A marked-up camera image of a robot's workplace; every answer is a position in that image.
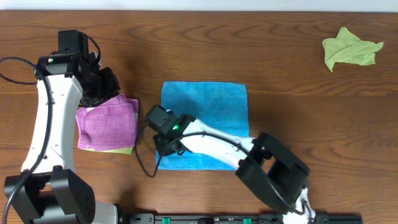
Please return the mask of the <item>blue microfiber cloth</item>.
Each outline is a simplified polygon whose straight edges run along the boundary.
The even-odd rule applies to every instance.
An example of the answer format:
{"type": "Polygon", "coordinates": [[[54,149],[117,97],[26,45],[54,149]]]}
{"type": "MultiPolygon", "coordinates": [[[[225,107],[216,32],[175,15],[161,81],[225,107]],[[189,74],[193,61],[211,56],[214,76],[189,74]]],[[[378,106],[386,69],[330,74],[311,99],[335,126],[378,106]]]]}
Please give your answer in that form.
{"type": "MultiPolygon", "coordinates": [[[[175,115],[192,115],[235,136],[249,136],[246,85],[228,82],[164,82],[161,106],[175,115]]],[[[186,152],[164,156],[162,170],[233,170],[210,156],[186,152]]]]}

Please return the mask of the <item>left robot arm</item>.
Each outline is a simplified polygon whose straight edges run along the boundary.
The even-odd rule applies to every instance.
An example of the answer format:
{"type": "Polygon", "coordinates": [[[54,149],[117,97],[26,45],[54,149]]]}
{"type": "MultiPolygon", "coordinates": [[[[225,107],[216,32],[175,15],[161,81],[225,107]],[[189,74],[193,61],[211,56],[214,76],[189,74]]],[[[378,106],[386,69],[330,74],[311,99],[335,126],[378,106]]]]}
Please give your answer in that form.
{"type": "Polygon", "coordinates": [[[75,173],[73,135],[80,102],[99,98],[103,75],[79,51],[58,51],[34,65],[39,94],[32,143],[19,175],[6,177],[6,223],[13,208],[23,223],[122,223],[117,206],[99,202],[75,173]]]}

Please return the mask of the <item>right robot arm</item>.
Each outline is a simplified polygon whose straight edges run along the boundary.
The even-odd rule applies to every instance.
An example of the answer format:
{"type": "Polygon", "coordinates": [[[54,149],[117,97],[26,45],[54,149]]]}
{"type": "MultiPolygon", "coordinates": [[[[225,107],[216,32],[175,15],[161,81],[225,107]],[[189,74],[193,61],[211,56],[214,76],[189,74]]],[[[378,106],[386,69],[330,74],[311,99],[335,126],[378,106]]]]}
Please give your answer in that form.
{"type": "Polygon", "coordinates": [[[160,155],[192,152],[231,166],[240,181],[284,223],[313,223],[308,202],[310,169],[270,134],[239,137],[219,131],[190,115],[179,118],[162,112],[146,116],[157,132],[160,155]]]}

